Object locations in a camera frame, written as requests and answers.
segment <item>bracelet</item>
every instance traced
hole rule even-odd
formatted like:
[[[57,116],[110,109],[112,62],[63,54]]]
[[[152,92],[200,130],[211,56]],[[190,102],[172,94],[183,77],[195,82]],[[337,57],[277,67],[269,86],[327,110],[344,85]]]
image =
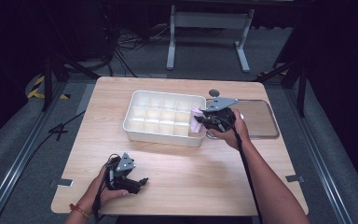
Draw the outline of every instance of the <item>bracelet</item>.
[[[79,208],[79,206],[74,205],[74,204],[71,203],[71,204],[69,204],[69,207],[71,208],[71,211],[75,209],[76,211],[81,213],[81,215],[83,215],[83,217],[85,217],[86,219],[90,218],[90,215],[87,214],[85,211],[83,211],[81,208]]]

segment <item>metal rail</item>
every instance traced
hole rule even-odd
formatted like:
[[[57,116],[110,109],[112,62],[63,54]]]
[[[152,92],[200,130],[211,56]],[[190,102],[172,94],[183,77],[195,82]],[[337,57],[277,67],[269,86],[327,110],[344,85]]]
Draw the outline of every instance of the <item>metal rail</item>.
[[[60,99],[60,96],[65,89],[66,83],[58,82],[56,91],[53,94],[53,100],[45,112],[42,112],[39,118],[36,121],[35,126],[31,130],[30,135],[28,136],[27,140],[25,141],[24,145],[21,148],[19,155],[17,156],[16,160],[11,165],[10,169],[7,171],[7,174],[4,178],[0,186],[0,215],[2,214],[5,205],[10,198],[10,195],[13,189],[16,187],[22,172],[25,170],[28,161],[32,158],[34,148],[37,138],[39,137],[42,128],[44,127],[46,121],[48,120],[48,116],[50,112],[53,110],[55,104]]]
[[[310,158],[318,172],[319,177],[321,178],[322,184],[324,185],[324,190],[326,191],[327,197],[336,213],[337,219],[339,223],[347,224],[353,223],[351,217],[348,213],[347,208],[345,207],[344,202],[339,195],[336,182],[334,181],[333,177],[331,176],[324,159],[321,155],[321,152],[318,146],[315,143],[315,140],[312,137],[310,132],[310,128],[305,119],[301,118],[298,113],[296,107],[296,97],[295,94],[292,92],[291,89],[284,89],[285,96],[289,101],[289,104],[296,114],[296,119],[301,127],[301,130],[304,136],[307,139],[308,150],[310,153]]]

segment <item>wooden table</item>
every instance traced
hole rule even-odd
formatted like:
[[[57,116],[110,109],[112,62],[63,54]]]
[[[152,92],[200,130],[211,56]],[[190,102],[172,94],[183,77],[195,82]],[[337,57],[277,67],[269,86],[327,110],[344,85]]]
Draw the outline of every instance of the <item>wooden table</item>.
[[[128,139],[123,121],[134,91],[201,95],[216,89],[222,97],[259,99],[269,103],[262,84],[254,82],[101,77],[98,79],[62,178],[71,188],[58,187],[51,204],[55,213],[69,213],[112,153],[128,152],[136,168],[128,178],[149,181],[138,194],[102,208],[111,215],[257,216],[240,154],[222,140],[205,138],[201,147],[180,147]],[[295,171],[280,135],[253,140],[260,154],[295,194],[308,213]]]

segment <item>chair leg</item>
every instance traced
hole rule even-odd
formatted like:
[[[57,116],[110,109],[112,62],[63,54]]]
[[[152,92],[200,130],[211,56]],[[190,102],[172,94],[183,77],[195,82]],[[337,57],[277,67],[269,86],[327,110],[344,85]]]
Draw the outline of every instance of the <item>chair leg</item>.
[[[170,22],[170,46],[168,48],[168,59],[167,59],[167,69],[173,70],[173,64],[175,59],[175,6],[171,6],[171,22]]]

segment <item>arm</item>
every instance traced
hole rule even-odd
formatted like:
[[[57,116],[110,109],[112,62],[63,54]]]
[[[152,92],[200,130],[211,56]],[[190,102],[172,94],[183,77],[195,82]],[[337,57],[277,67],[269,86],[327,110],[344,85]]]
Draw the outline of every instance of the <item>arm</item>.
[[[105,171],[105,167],[103,167],[95,177],[92,182],[89,184],[89,188],[86,190],[84,195],[80,198],[78,203],[76,204],[81,210],[83,210],[86,214],[92,214],[92,204],[95,200],[95,195],[97,195],[98,188],[100,187],[101,181],[103,179],[103,174]],[[128,192],[124,189],[118,190],[109,190],[107,188],[103,189],[101,193],[101,207],[103,207],[107,202],[113,200],[115,198],[120,198],[127,195]],[[72,210],[69,214],[68,218],[65,220],[65,224],[70,223],[87,223],[88,219],[81,214],[81,212],[77,210]]]
[[[266,223],[310,223],[296,197],[273,172],[251,142],[240,112],[235,109],[233,112],[236,116],[235,128],[241,137],[242,150],[249,165],[255,196],[263,219]],[[225,133],[216,130],[210,132],[226,140],[229,146],[238,149],[237,139],[232,130]]]

